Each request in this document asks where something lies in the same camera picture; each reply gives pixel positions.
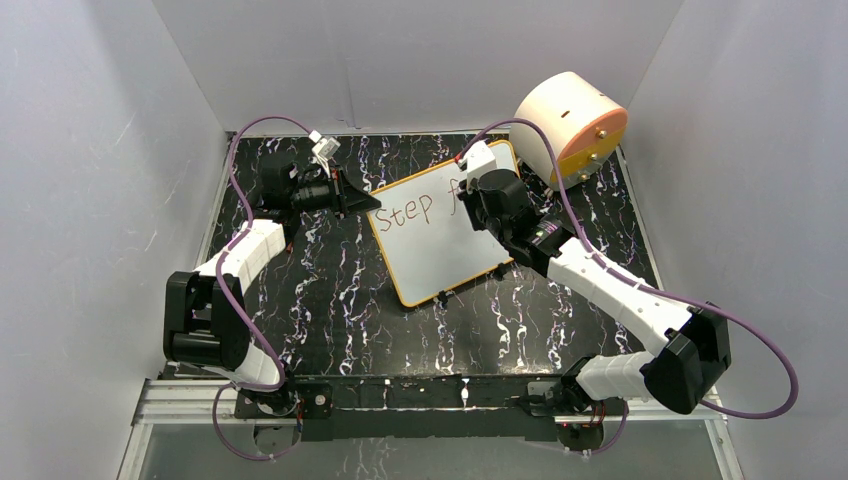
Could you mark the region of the yellow framed whiteboard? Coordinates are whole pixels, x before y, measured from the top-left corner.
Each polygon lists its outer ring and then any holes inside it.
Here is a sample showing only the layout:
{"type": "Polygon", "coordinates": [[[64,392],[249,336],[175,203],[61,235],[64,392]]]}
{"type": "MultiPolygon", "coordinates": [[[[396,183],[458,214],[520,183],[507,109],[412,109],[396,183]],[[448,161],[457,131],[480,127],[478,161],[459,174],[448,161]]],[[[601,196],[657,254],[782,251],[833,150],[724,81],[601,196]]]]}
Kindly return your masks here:
{"type": "Polygon", "coordinates": [[[485,231],[476,231],[457,199],[464,172],[453,160],[377,189],[367,213],[400,303],[432,300],[512,262],[485,231]]]}

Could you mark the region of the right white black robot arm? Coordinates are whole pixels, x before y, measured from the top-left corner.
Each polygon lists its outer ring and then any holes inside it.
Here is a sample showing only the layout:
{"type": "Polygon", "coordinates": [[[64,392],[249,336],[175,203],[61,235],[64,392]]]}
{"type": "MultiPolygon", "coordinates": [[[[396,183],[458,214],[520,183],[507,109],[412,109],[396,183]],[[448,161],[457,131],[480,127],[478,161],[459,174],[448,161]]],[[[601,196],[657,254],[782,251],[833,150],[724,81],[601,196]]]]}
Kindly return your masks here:
{"type": "Polygon", "coordinates": [[[730,366],[726,319],[642,290],[613,262],[600,266],[564,215],[535,207],[517,173],[495,169],[463,180],[458,199],[474,230],[489,232],[517,263],[583,296],[643,346],[583,357],[529,403],[587,414],[610,398],[640,398],[689,414],[730,366]]]}

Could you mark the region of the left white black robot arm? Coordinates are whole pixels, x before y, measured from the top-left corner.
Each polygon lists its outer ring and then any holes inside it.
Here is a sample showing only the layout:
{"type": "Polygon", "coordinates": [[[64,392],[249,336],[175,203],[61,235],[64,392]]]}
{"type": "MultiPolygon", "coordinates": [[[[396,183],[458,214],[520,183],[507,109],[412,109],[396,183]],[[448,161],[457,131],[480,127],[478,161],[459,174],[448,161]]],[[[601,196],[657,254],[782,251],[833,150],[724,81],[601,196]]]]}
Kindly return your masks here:
{"type": "Polygon", "coordinates": [[[338,166],[299,168],[283,153],[259,163],[248,219],[216,255],[166,282],[163,352],[167,360],[224,376],[239,388],[260,391],[275,416],[294,411],[297,387],[247,313],[244,294],[260,273],[292,244],[302,216],[327,211],[339,219],[381,208],[338,166]]]}

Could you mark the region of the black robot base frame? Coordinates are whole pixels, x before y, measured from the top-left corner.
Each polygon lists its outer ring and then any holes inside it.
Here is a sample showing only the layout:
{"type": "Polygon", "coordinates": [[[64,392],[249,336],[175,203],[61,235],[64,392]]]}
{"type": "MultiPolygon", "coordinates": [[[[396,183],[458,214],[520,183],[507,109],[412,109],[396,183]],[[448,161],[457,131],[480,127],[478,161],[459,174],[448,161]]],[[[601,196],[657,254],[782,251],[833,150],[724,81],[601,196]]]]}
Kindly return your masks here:
{"type": "Polygon", "coordinates": [[[235,416],[298,426],[307,442],[359,438],[564,441],[594,448],[610,407],[557,374],[298,375],[281,394],[238,394],[235,416]]]}

